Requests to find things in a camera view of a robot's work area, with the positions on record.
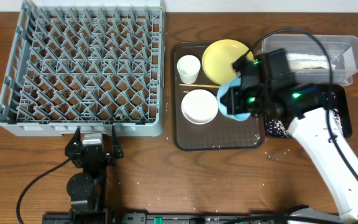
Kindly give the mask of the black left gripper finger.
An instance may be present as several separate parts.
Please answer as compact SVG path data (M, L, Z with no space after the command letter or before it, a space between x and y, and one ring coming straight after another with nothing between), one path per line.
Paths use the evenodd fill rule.
M80 128L77 128L73 137L70 139L68 143L68 152L75 151L76 144L81 142L81 131Z
M119 142L119 139L116 134L114 126L112 126L111 136L112 136L112 150L114 153L114 157L115 158L123 158L124 153L123 153L122 146L121 146L121 143Z

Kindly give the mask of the light blue plastic bowl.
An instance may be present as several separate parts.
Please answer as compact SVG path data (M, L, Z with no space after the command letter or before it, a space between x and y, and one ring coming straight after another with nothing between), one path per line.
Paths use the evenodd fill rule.
M229 89L231 87L238 87L240 85L241 85L240 78L234 78L231 81L226 82L225 84L223 84L219 87L216 98L217 98L217 102L218 102L219 111L223 116L225 116L229 119L236 120L236 121L245 121L250 117L250 113L228 114L227 106L225 106L223 103L221 103L223 96L229 91Z

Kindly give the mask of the white paper napkin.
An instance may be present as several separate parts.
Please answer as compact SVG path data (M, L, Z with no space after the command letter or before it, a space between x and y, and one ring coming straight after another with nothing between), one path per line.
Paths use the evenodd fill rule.
M324 55L287 53L286 57L292 70L329 69L330 67L334 70L336 68Z

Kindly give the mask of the pile of white rice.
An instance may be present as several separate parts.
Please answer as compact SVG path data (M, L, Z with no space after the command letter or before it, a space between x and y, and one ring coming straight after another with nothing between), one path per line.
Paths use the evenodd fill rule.
M337 108L333 109L333 113L334 121L337 124L338 128L343 133L345 138L349 138L352 135L352 127L349 119L349 113L342 113ZM271 138L291 139L291 135L284 127L283 123L280 120L273 119L270 113L267 113L264 116L264 122L266 136Z

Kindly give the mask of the cream plastic cup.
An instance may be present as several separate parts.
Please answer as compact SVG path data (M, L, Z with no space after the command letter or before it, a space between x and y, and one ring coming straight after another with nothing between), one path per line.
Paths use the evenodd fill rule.
M194 55L182 56L177 62L177 70L184 84L193 84L201 69L200 60Z

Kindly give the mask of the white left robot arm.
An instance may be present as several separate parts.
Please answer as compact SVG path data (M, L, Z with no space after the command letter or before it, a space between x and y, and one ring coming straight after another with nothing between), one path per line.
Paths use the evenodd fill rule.
M111 136L112 152L104 152L102 134L85 134L82 138L79 128L65 147L65 155L82 170L67 183L70 223L112 222L112 210L104 204L107 167L115 166L124 153L114 129Z

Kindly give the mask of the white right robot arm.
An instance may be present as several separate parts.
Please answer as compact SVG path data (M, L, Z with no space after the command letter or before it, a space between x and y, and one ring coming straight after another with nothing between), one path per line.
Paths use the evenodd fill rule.
M334 121L332 85L299 84L283 49L242 56L233 69L239 77L221 85L222 114L239 121L271 113L306 151L327 185L344 223L358 223L358 158Z

